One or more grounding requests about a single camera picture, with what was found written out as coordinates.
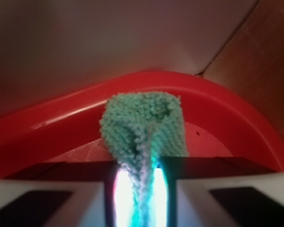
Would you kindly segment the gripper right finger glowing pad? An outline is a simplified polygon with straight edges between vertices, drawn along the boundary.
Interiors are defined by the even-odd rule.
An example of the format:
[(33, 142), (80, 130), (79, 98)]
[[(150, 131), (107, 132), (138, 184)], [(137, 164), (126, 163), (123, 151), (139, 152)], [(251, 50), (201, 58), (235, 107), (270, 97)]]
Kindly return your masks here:
[(242, 157), (163, 157), (169, 227), (284, 227), (284, 172)]

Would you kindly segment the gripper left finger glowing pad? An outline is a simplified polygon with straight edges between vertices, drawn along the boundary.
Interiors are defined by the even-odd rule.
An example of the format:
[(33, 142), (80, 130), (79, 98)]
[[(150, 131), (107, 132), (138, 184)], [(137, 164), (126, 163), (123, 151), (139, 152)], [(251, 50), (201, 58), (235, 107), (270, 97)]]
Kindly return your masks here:
[(111, 227), (115, 162), (36, 164), (0, 179), (0, 227)]

